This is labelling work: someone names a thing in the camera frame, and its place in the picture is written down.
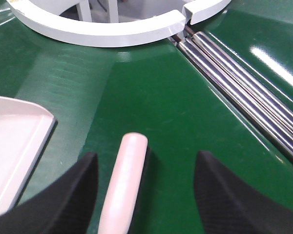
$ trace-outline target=circular opening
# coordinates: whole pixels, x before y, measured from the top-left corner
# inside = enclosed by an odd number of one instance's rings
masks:
[[[182,11],[191,0],[117,0],[119,22],[145,20],[172,10]],[[108,0],[89,0],[93,22],[109,23]],[[61,14],[62,17],[79,20],[77,7],[73,6]]]

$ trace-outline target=white handle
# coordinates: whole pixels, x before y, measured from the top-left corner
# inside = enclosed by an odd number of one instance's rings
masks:
[[[147,138],[123,136],[101,212],[98,234],[127,234],[139,190]]]

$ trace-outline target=white rod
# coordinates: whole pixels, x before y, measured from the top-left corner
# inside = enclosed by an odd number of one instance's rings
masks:
[[[107,0],[107,13],[110,23],[119,23],[117,0]]]
[[[105,201],[98,234],[127,234],[136,204],[147,151],[147,138],[139,133],[123,136]]]
[[[80,21],[92,22],[90,6],[88,0],[83,0],[77,5],[77,13]]]

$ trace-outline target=green fiberglass panel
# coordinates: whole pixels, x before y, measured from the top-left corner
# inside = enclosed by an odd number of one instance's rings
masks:
[[[9,11],[0,17],[0,95],[36,102],[58,121],[20,202],[95,151],[99,192],[88,233],[96,233],[121,138],[135,131],[151,152],[133,234],[203,233],[192,185],[200,149],[293,209],[293,166],[168,40],[89,48],[41,36]]]
[[[232,0],[193,29],[222,44],[293,111],[293,0]]]

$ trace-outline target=white curved frame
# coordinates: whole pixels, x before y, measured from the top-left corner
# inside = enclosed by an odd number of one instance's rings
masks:
[[[14,15],[36,32],[72,44],[124,47],[145,44],[177,34],[183,31],[189,19],[191,24],[205,20],[221,11],[231,0],[194,0],[184,5],[183,14],[178,10],[172,10],[156,17],[124,23],[87,22],[90,21],[90,10],[85,7],[85,3],[88,6],[87,0],[54,1],[57,3],[53,4],[53,10],[49,9],[50,6],[42,5],[42,0],[32,1],[51,12],[29,0],[7,0]],[[57,15],[75,4],[84,21]]]

